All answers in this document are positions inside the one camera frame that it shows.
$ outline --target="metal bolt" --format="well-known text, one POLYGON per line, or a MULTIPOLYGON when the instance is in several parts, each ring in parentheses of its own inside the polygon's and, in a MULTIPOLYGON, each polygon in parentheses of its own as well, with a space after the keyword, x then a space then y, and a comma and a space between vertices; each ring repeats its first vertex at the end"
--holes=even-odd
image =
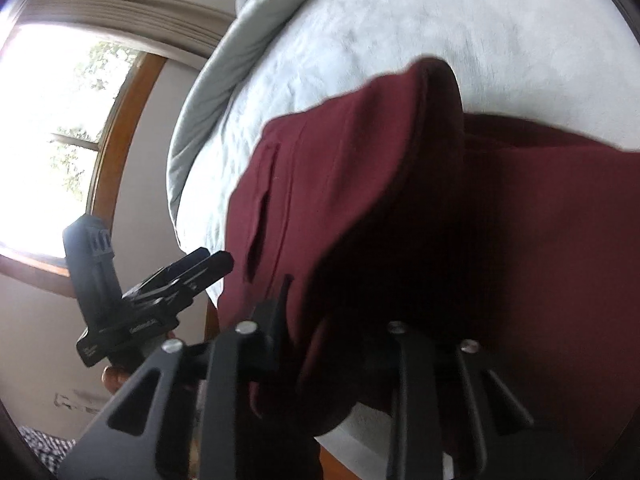
POLYGON ((162 343, 162 350, 167 352, 168 354, 173 354, 178 350, 181 350, 184 346, 184 343, 179 339, 167 339, 164 343, 162 343))
POLYGON ((241 321, 236 325, 236 332, 241 335, 249 335, 258 330, 258 324, 255 321, 241 321))
POLYGON ((465 339, 462 343, 460 343, 460 349, 465 354, 477 354, 480 349, 480 343, 478 341, 474 341, 473 339, 465 339))
POLYGON ((402 321, 389 321, 389 324, 386 326, 386 330, 390 334, 403 334, 406 332, 406 325, 402 321))

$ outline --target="window pane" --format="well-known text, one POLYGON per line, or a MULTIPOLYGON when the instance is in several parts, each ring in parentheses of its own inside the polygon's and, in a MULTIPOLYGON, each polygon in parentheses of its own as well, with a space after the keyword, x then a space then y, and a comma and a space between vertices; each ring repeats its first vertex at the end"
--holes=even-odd
POLYGON ((0 57, 0 242, 64 257, 62 229, 86 208, 97 142, 138 52, 83 31, 22 27, 0 57))

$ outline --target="bed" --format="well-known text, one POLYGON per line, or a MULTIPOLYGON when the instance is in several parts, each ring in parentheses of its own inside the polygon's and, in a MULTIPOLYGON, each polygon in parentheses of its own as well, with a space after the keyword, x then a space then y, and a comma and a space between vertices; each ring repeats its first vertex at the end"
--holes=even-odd
MULTIPOLYGON (((465 111, 640 148, 638 31, 632 12, 616 4, 248 0, 191 89, 172 139, 167 188, 181 248, 224 248, 228 198, 270 119, 426 54, 451 65, 465 111)), ((214 302, 221 290, 208 290, 214 302)), ((342 450, 361 478, 381 478, 386 440, 377 430, 385 424, 360 407, 323 444, 342 450)))

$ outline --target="window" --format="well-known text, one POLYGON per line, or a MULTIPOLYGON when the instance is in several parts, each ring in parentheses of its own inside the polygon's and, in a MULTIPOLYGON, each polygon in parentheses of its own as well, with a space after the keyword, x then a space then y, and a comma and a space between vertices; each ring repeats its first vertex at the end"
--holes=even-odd
POLYGON ((68 279, 62 230, 96 209, 111 225, 131 136, 164 61, 74 28, 12 32, 0 52, 0 272, 10 258, 68 279))

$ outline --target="black and white patterned fabric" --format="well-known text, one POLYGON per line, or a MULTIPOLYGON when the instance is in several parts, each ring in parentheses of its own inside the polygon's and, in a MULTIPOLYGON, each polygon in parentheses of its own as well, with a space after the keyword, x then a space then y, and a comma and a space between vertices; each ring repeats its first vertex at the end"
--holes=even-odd
POLYGON ((31 450, 53 474, 58 472, 60 462, 76 444, 75 440, 65 440, 25 426, 18 428, 18 431, 31 450))

